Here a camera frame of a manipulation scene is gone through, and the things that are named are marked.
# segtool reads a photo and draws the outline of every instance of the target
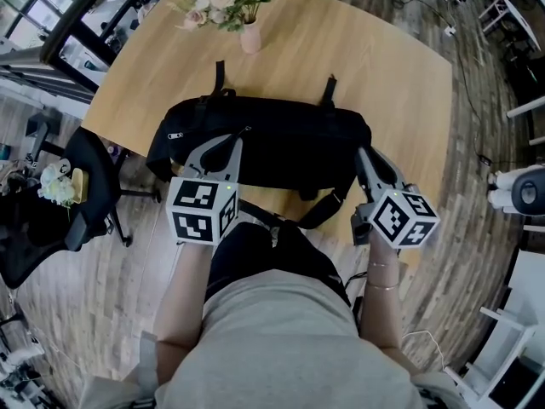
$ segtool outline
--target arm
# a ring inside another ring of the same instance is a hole
[[[186,243],[172,280],[159,305],[153,333],[157,336],[158,382],[168,382],[197,345],[213,248]],[[135,382],[136,370],[125,381]]]
[[[401,352],[402,315],[398,256],[376,231],[370,233],[369,267],[359,336],[375,344],[411,375],[418,369]]]

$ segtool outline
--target chair wheel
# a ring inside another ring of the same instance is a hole
[[[158,189],[156,189],[153,193],[153,201],[155,203],[161,203],[163,201],[163,199],[161,198],[161,192]]]

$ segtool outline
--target wooden table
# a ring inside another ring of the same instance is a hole
[[[246,55],[236,33],[206,26],[176,29],[182,15],[161,0],[107,73],[83,127],[142,156],[167,110],[211,92],[215,62],[240,95],[317,104],[327,79],[338,79],[338,107],[362,114],[373,146],[435,204],[443,180],[452,96],[450,63],[388,24],[337,0],[263,4],[263,49]],[[244,187],[242,197],[298,219],[313,203],[297,193]],[[352,242],[350,215],[364,194],[355,182],[339,213],[320,230]]]

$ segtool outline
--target black and white pattern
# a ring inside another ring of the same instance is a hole
[[[223,236],[229,224],[235,219],[235,204],[237,203],[237,193],[233,193],[227,204],[220,210],[220,237]]]
[[[172,216],[178,238],[212,242],[212,218],[209,216],[176,212]]]
[[[180,190],[174,199],[174,206],[212,209],[214,207],[215,195],[217,191],[217,183],[185,180],[182,182]]]
[[[416,222],[399,245],[419,245],[435,226],[434,222]]]
[[[418,216],[436,216],[433,209],[429,207],[429,204],[421,195],[406,193],[402,194],[412,210]]]
[[[386,197],[376,212],[374,221],[382,232],[394,241],[409,221],[409,216],[390,197]]]

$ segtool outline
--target hand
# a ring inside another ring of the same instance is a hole
[[[372,229],[369,233],[370,253],[369,262],[374,263],[397,263],[398,253],[395,249],[382,238],[382,236]]]

